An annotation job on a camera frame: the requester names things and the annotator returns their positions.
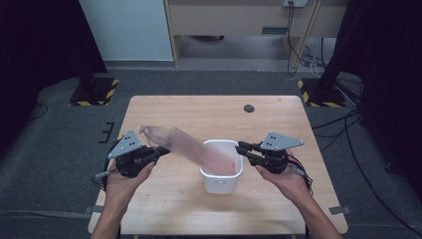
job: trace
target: gray metal plate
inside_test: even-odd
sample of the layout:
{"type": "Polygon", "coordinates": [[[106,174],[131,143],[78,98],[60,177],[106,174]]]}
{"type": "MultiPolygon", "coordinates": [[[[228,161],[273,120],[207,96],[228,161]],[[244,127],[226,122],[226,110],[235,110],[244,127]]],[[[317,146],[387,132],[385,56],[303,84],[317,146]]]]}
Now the gray metal plate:
{"type": "Polygon", "coordinates": [[[286,148],[301,145],[304,145],[302,140],[270,131],[264,139],[263,143],[261,143],[261,149],[280,151],[286,148]]]}
{"type": "Polygon", "coordinates": [[[112,159],[141,147],[142,143],[131,129],[121,138],[120,142],[112,149],[107,158],[112,159]]]}

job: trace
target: wooden table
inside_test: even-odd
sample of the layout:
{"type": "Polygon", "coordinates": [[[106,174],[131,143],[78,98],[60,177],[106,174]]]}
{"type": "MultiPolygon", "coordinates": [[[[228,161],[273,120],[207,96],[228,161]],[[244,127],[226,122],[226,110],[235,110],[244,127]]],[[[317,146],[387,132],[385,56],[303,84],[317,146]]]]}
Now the wooden table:
{"type": "MultiPolygon", "coordinates": [[[[340,233],[347,230],[317,142],[298,97],[276,96],[138,96],[133,97],[120,135],[139,125],[174,127],[195,138],[262,141],[270,130],[295,137],[305,145],[292,149],[314,180],[314,198],[340,233]],[[246,113],[244,105],[255,107],[246,113]]],[[[147,144],[143,134],[139,139],[147,144]]],[[[101,191],[97,205],[104,205],[101,191]]],[[[93,232],[100,217],[94,213],[93,232]]],[[[304,234],[299,210],[272,183],[244,160],[234,193],[205,191],[199,167],[170,153],[162,156],[150,177],[140,185],[121,223],[122,234],[142,235],[270,235],[304,234]]]]}

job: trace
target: human arm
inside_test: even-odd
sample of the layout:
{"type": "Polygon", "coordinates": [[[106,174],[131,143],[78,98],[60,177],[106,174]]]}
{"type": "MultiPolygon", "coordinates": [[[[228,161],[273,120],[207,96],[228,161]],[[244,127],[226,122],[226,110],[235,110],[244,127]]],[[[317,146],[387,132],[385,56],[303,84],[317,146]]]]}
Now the human arm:
{"type": "Polygon", "coordinates": [[[154,162],[147,165],[135,178],[123,177],[118,172],[109,174],[106,184],[105,207],[91,235],[92,239],[114,239],[116,237],[120,221],[136,188],[148,178],[154,165],[154,162]]]}
{"type": "Polygon", "coordinates": [[[316,239],[337,239],[342,238],[328,217],[320,209],[317,202],[311,196],[304,178],[293,171],[290,167],[281,174],[273,174],[262,166],[255,166],[264,179],[275,184],[279,190],[296,207],[298,207],[305,222],[310,228],[313,238],[316,239]]]}

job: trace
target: cable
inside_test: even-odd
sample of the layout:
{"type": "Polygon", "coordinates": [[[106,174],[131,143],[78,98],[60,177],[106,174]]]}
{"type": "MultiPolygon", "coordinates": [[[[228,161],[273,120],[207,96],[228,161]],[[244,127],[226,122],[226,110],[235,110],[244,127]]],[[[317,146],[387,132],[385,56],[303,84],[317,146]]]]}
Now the cable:
{"type": "Polygon", "coordinates": [[[351,100],[351,98],[344,92],[342,91],[338,86],[334,85],[340,92],[342,95],[344,95],[354,106],[356,106],[356,103],[354,101],[351,100]]]}
{"type": "Polygon", "coordinates": [[[323,38],[320,39],[320,60],[322,61],[322,65],[325,68],[326,63],[323,61],[323,38]]]}
{"type": "Polygon", "coordinates": [[[98,179],[97,176],[92,176],[90,178],[90,180],[97,188],[99,188],[102,191],[106,191],[106,179],[109,176],[109,174],[112,173],[112,172],[117,172],[117,168],[115,168],[111,171],[105,170],[104,172],[98,174],[98,175],[101,176],[102,183],[97,181],[97,179],[98,179]]]}
{"type": "Polygon", "coordinates": [[[295,6],[294,6],[294,2],[293,1],[289,1],[289,21],[288,21],[288,43],[289,43],[289,55],[288,55],[288,73],[289,75],[294,75],[297,71],[298,68],[295,68],[295,71],[291,73],[290,71],[290,58],[292,55],[292,50],[295,52],[295,54],[299,57],[299,55],[296,53],[295,49],[293,49],[292,47],[292,41],[290,38],[290,32],[292,29],[292,22],[293,22],[293,16],[295,14],[295,6]]]}
{"type": "MultiPolygon", "coordinates": [[[[305,48],[308,50],[308,53],[307,53],[307,54],[306,54],[306,53],[302,53],[302,56],[308,57],[308,58],[310,58],[310,60],[308,61],[308,60],[305,60],[305,59],[301,58],[301,60],[302,60],[303,62],[305,62],[305,64],[303,64],[303,63],[302,63],[302,61],[301,61],[301,64],[302,64],[302,66],[304,66],[304,67],[309,67],[309,66],[310,66],[310,63],[312,62],[312,58],[313,58],[313,56],[311,55],[311,50],[310,50],[310,48],[309,48],[308,46],[305,46],[305,48]]],[[[326,67],[326,64],[323,64],[323,63],[322,63],[322,59],[321,59],[321,58],[315,57],[315,59],[316,59],[316,65],[317,65],[317,66],[319,66],[319,67],[323,67],[323,68],[325,68],[325,67],[326,67]]]]}
{"type": "MultiPolygon", "coordinates": [[[[111,151],[115,148],[115,146],[118,144],[118,142],[120,141],[120,139],[118,139],[118,140],[116,140],[113,144],[112,144],[112,146],[109,148],[109,150],[108,150],[108,153],[107,153],[107,155],[109,155],[110,153],[111,153],[111,151]]],[[[108,160],[108,157],[106,157],[105,158],[105,165],[104,165],[104,167],[103,167],[103,172],[107,172],[108,171],[108,164],[109,164],[109,160],[108,160]]],[[[98,181],[97,181],[97,178],[95,177],[95,176],[93,176],[93,177],[91,177],[90,178],[90,180],[91,180],[91,182],[96,186],[96,187],[98,187],[100,190],[102,190],[102,191],[106,191],[106,180],[107,180],[107,176],[106,175],[104,175],[102,178],[101,178],[101,180],[102,180],[102,182],[101,183],[99,183],[98,181]]]]}
{"type": "Polygon", "coordinates": [[[291,158],[293,158],[296,161],[296,162],[294,162],[294,161],[289,160],[289,162],[292,163],[292,164],[294,164],[294,166],[291,166],[291,165],[288,165],[288,166],[291,167],[296,172],[298,172],[297,169],[300,169],[303,172],[303,173],[300,173],[299,172],[299,174],[304,178],[305,183],[307,184],[307,188],[310,191],[311,195],[314,195],[314,192],[313,192],[313,179],[310,178],[307,175],[307,172],[305,171],[304,166],[301,164],[301,162],[296,157],[294,157],[291,154],[288,154],[288,156],[291,157],[291,158]]]}
{"type": "MultiPolygon", "coordinates": [[[[347,127],[351,127],[352,125],[354,125],[357,121],[359,121],[360,119],[356,119],[355,121],[353,121],[351,124],[349,124],[347,127]]],[[[333,137],[333,139],[332,139],[332,141],[326,146],[326,147],[324,147],[323,149],[321,149],[320,150],[320,152],[323,152],[323,151],[325,151],[327,148],[329,148],[336,140],[337,140],[337,138],[340,136],[340,135],[342,135],[342,133],[345,131],[345,128],[344,129],[342,129],[338,134],[336,134],[336,135],[333,135],[333,136],[326,136],[326,135],[319,135],[319,134],[316,134],[316,136],[321,136],[321,137],[333,137]]]]}
{"type": "MultiPolygon", "coordinates": [[[[351,116],[358,115],[358,114],[359,114],[359,112],[357,110],[353,110],[353,111],[349,112],[347,114],[347,116],[350,116],[351,117],[351,116]]],[[[318,126],[313,126],[312,129],[317,129],[317,128],[320,128],[320,127],[324,127],[324,126],[330,125],[330,124],[335,123],[337,121],[344,120],[347,116],[342,117],[342,118],[338,118],[338,119],[334,119],[332,121],[326,122],[326,123],[321,124],[321,125],[318,125],[318,126]]]]}
{"type": "Polygon", "coordinates": [[[416,231],[414,228],[412,228],[411,226],[409,226],[405,221],[403,221],[400,217],[398,217],[392,210],[391,208],[388,207],[388,205],[382,200],[382,198],[378,195],[378,193],[375,191],[375,189],[373,188],[372,184],[369,182],[369,179],[367,178],[366,174],[363,172],[362,167],[360,166],[359,161],[357,160],[356,154],[354,153],[353,150],[353,146],[351,145],[351,140],[348,134],[348,130],[347,130],[347,117],[349,117],[349,115],[347,115],[344,118],[344,127],[345,127],[345,134],[347,137],[347,142],[348,142],[348,146],[350,147],[350,151],[351,151],[351,155],[353,156],[353,160],[357,165],[357,168],[359,169],[360,173],[363,176],[363,179],[365,180],[366,184],[369,186],[370,190],[372,191],[373,195],[376,197],[376,199],[379,201],[379,203],[381,203],[381,205],[397,220],[399,221],[403,226],[405,226],[406,228],[408,228],[409,230],[411,230],[412,232],[414,232],[416,235],[422,237],[422,233],[416,231]]]}
{"type": "MultiPolygon", "coordinates": [[[[316,48],[317,48],[317,44],[318,44],[318,42],[319,42],[319,38],[316,38],[316,42],[315,42],[315,44],[314,44],[314,49],[316,49],[316,48]]],[[[316,57],[317,57],[317,51],[314,53],[314,55],[313,55],[313,57],[312,57],[312,62],[311,62],[311,65],[310,65],[310,68],[311,68],[311,74],[313,74],[313,76],[314,76],[314,77],[316,77],[316,78],[320,78],[320,75],[319,75],[319,73],[317,72],[317,60],[316,60],[316,57]]]]}
{"type": "Polygon", "coordinates": [[[342,83],[337,82],[337,85],[341,86],[342,88],[348,89],[351,92],[354,92],[356,95],[361,95],[362,94],[361,90],[354,89],[354,88],[349,87],[349,86],[346,86],[346,85],[344,85],[342,83]]]}

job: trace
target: pink cloth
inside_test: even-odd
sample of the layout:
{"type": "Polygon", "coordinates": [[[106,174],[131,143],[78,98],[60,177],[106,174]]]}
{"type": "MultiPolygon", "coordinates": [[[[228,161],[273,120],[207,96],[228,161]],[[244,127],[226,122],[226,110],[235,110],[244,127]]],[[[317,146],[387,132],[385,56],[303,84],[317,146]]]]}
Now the pink cloth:
{"type": "Polygon", "coordinates": [[[235,175],[233,160],[218,149],[200,142],[177,127],[140,126],[150,146],[162,146],[182,155],[214,175],[235,175]]]}

